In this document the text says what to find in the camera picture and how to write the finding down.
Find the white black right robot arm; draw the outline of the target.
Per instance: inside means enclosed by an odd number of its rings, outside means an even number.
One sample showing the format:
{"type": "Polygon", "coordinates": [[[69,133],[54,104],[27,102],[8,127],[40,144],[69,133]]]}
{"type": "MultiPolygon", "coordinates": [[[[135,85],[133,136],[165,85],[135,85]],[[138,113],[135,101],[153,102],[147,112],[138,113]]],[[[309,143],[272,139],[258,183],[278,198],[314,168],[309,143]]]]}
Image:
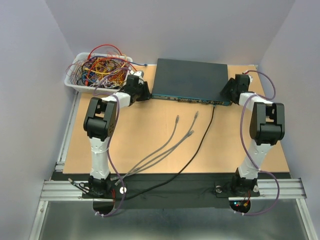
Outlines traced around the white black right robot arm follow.
{"type": "Polygon", "coordinates": [[[255,189],[258,173],[261,172],[267,153],[285,135],[285,105],[272,102],[274,96],[268,98],[249,91],[252,77],[248,73],[249,71],[236,74],[234,78],[228,80],[221,91],[221,95],[233,104],[243,107],[240,117],[240,141],[245,151],[245,158],[230,182],[231,192],[235,195],[242,195],[255,189]],[[246,148],[243,136],[246,110],[251,111],[249,148],[246,148]]]}

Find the teal network switch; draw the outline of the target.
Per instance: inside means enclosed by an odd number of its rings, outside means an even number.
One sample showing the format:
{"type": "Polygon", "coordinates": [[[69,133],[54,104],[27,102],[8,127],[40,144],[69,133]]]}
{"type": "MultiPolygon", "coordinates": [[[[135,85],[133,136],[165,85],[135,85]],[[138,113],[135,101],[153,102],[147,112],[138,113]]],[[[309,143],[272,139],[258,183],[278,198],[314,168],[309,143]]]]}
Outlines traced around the teal network switch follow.
{"type": "Polygon", "coordinates": [[[228,82],[228,66],[187,60],[157,60],[151,96],[157,100],[230,106],[221,95],[228,82]]]}

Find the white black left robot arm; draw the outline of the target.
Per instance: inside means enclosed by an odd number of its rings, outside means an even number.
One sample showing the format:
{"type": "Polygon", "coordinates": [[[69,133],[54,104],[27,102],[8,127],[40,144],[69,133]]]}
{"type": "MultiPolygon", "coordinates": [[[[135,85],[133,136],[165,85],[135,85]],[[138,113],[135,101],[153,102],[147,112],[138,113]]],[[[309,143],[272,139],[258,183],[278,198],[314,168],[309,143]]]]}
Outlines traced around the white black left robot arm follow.
{"type": "Polygon", "coordinates": [[[91,150],[91,171],[86,194],[105,199],[111,194],[108,148],[116,129],[117,115],[123,107],[151,98],[144,72],[137,71],[126,77],[120,90],[107,97],[92,97],[83,122],[91,150]]]}

